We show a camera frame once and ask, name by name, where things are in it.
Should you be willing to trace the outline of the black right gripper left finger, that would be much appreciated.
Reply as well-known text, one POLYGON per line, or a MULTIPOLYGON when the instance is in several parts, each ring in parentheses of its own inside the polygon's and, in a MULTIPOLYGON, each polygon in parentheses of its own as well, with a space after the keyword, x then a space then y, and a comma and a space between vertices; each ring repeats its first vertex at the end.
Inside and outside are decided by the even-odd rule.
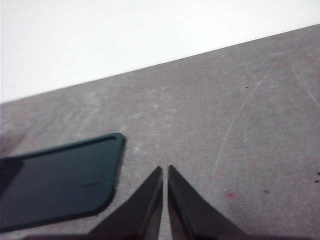
POLYGON ((87 234, 29 235, 26 240, 142 240, 162 204, 163 170, 156 167, 139 188, 87 234))

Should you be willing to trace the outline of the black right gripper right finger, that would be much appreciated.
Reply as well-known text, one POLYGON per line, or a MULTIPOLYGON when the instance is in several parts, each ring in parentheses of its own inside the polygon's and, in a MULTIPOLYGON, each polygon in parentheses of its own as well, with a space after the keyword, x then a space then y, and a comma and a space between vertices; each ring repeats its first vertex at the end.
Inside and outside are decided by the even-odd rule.
POLYGON ((247 234, 211 206, 173 166, 168 167, 168 202, 188 240, 308 240, 305 236, 247 234))

